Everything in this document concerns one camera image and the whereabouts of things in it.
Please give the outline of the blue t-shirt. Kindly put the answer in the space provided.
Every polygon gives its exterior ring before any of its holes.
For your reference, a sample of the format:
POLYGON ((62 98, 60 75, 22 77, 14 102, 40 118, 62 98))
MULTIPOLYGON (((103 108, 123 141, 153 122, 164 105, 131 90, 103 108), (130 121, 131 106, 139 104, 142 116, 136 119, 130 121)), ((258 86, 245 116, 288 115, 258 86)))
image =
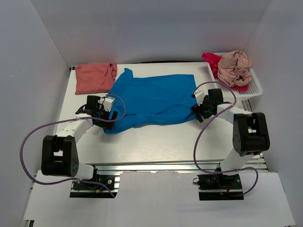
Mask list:
POLYGON ((196 104, 191 97, 196 88, 192 74, 173 74, 135 78, 126 68, 109 91, 116 101, 112 111, 118 121, 106 134, 117 134, 143 125, 181 124, 195 119, 191 107, 196 104))

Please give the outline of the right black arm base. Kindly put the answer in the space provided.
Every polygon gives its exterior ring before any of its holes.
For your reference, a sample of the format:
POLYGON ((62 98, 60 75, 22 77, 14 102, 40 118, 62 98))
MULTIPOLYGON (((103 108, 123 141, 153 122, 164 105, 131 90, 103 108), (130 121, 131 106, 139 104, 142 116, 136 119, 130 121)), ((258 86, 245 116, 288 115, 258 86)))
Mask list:
POLYGON ((193 179, 198 186, 200 201, 240 201, 244 200, 239 174, 198 175, 193 179))

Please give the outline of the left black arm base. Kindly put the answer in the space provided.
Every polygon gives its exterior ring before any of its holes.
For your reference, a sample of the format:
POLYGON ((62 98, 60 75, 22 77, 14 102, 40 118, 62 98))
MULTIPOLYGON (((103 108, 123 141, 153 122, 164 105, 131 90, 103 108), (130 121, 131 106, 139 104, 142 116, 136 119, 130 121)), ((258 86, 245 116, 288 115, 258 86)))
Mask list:
MULTIPOLYGON (((120 176, 96 174, 95 177, 89 181, 96 181, 105 185, 112 192, 112 194, 116 196, 120 176)), ((100 184, 76 181, 71 185, 70 198, 113 199, 114 197, 104 186, 100 184)))

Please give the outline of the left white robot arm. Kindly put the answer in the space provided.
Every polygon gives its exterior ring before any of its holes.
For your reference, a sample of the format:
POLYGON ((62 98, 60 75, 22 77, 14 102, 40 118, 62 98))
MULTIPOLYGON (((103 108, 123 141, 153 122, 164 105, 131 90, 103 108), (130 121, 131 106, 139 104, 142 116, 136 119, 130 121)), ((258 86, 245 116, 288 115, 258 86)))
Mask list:
POLYGON ((79 161, 77 143, 93 126, 112 130, 118 112, 112 111, 113 97, 87 96, 87 102, 75 112, 75 120, 56 135, 43 139, 41 171, 44 175, 91 180, 95 167, 79 161))

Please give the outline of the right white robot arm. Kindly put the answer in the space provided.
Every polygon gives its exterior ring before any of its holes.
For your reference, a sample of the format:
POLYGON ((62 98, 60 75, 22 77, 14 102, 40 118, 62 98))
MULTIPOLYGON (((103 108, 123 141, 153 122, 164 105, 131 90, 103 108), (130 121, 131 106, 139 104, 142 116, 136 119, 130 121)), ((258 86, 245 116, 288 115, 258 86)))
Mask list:
POLYGON ((196 119, 199 122, 209 119, 201 132, 217 117, 232 124, 233 148, 225 160, 218 164, 215 174, 234 175, 253 157, 269 150, 270 139, 263 113, 245 111, 225 102, 219 88, 208 90, 208 94, 197 89, 191 96, 196 100, 191 107, 196 119))

